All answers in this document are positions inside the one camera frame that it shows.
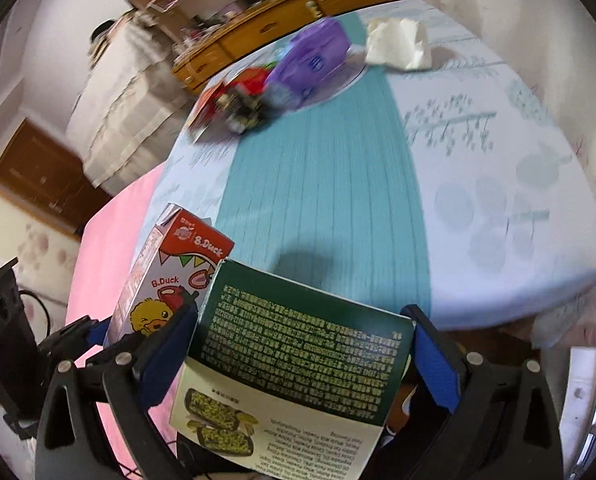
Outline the white tissue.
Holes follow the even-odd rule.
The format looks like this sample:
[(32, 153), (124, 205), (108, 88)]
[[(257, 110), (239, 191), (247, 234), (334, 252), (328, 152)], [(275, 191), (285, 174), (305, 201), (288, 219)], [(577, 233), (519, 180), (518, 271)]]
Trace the white tissue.
[(366, 63), (392, 70), (430, 70), (426, 26), (410, 18), (376, 18), (366, 26)]

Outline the red white milk carton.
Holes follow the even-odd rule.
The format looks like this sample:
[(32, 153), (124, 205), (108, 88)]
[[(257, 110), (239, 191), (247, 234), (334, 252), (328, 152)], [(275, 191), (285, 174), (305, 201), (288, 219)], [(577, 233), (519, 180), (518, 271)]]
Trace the red white milk carton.
[(209, 222), (168, 204), (133, 263), (105, 344), (132, 333), (149, 336), (184, 304), (201, 306), (217, 265), (233, 248), (234, 242)]

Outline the pink blanket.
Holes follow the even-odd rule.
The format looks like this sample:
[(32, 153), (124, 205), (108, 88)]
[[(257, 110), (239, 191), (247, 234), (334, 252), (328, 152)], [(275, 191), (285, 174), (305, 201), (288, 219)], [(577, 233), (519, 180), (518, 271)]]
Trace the pink blanket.
[(86, 223), (69, 292), (68, 324), (84, 315), (104, 320), (114, 313), (163, 168), (138, 178)]

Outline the blue patterned bed sheet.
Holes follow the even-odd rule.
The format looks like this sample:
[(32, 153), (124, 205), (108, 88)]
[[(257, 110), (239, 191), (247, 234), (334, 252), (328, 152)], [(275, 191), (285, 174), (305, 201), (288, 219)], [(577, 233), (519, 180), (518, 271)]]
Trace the blue patterned bed sheet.
[(436, 326), (503, 324), (596, 283), (596, 202), (520, 77), (423, 0), (342, 15), (425, 24), (427, 72), (368, 67), (331, 99), (233, 136), (177, 138), (147, 209), (178, 204), (255, 268)]

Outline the brown wooden door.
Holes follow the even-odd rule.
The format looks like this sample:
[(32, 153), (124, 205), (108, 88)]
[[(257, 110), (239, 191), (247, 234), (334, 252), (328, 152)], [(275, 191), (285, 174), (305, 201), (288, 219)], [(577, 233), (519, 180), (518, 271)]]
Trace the brown wooden door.
[(77, 155), (27, 119), (0, 157), (0, 184), (77, 234), (112, 199), (85, 177)]

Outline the black yellow wrapper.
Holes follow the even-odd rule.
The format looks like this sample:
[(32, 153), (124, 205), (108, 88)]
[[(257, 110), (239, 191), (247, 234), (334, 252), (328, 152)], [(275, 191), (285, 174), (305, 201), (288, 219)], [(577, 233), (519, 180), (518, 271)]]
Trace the black yellow wrapper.
[(217, 116), (229, 131), (239, 136), (269, 122), (269, 109), (259, 96), (238, 87), (227, 89), (217, 98)]

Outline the wooden desk with drawers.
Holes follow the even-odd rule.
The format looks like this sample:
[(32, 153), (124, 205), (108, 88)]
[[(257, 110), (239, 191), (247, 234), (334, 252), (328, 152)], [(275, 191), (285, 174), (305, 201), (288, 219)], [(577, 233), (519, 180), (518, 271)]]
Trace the wooden desk with drawers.
[(180, 55), (173, 76), (195, 96), (220, 70), (324, 16), (397, 0), (264, 0)]

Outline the white lace covered furniture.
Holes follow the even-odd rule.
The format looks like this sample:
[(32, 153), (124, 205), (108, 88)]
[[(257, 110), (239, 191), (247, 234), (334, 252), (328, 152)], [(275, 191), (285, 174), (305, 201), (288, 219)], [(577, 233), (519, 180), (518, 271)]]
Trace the white lace covered furniture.
[(95, 188), (114, 196), (167, 159), (193, 107), (172, 66), (171, 40), (144, 15), (108, 32), (66, 128)]

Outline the purple plastic bag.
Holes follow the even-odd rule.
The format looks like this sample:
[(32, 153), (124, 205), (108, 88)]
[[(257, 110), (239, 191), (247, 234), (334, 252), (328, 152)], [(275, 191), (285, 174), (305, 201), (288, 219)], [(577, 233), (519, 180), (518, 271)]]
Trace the purple plastic bag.
[(334, 18), (304, 27), (264, 81), (263, 101), (277, 110), (299, 107), (347, 58), (351, 41)]

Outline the red fabric pouch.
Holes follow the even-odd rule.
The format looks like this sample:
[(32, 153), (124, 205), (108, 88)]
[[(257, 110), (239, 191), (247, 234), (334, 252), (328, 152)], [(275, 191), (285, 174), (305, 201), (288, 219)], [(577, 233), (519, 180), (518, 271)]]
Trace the red fabric pouch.
[(193, 131), (208, 126), (213, 120), (222, 122), (217, 116), (217, 98), (229, 88), (238, 87), (251, 96), (259, 96), (263, 101), (265, 82), (270, 73), (271, 71), (264, 67), (250, 67), (230, 80), (221, 78), (216, 84), (210, 84), (200, 93), (186, 119), (185, 127), (188, 131)]

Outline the green cracker box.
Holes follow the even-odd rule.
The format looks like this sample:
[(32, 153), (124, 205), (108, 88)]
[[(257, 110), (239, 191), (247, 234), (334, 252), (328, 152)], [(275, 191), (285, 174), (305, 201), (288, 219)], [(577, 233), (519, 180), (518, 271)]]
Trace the green cracker box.
[(217, 267), (171, 426), (276, 479), (356, 479), (387, 423), (415, 325), (246, 264)]

